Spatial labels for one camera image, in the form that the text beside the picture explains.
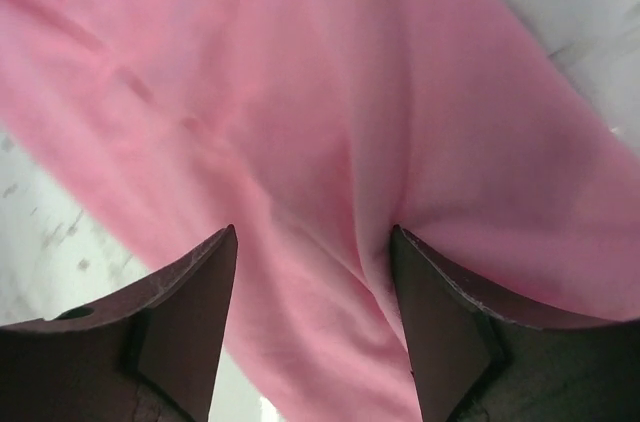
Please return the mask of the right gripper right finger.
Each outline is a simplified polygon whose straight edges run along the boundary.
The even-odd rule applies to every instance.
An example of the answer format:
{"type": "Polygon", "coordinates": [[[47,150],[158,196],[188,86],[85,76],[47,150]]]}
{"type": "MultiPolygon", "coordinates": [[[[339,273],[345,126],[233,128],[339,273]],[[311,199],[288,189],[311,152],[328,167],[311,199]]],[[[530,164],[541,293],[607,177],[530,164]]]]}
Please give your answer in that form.
{"type": "Polygon", "coordinates": [[[510,291],[395,227],[390,261],[426,421],[635,421],[639,324],[510,291]]]}

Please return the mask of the pink t shirt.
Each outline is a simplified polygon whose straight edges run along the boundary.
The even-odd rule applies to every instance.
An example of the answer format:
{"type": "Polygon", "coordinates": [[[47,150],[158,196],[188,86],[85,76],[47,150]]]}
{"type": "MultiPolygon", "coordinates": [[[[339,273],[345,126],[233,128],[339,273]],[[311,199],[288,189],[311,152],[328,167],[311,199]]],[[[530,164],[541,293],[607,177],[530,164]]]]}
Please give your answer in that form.
{"type": "Polygon", "coordinates": [[[395,227],[639,324],[639,0],[1,0],[1,122],[152,273],[234,227],[289,421],[426,421],[395,227]]]}

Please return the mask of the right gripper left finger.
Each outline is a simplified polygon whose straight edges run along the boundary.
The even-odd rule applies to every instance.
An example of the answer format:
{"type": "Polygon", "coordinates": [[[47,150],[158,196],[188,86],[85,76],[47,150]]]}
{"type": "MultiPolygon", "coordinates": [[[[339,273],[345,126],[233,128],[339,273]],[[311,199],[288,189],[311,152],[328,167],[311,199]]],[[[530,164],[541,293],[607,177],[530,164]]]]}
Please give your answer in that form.
{"type": "Polygon", "coordinates": [[[208,420],[236,256],[228,226],[108,296],[2,327],[2,420],[208,420]]]}

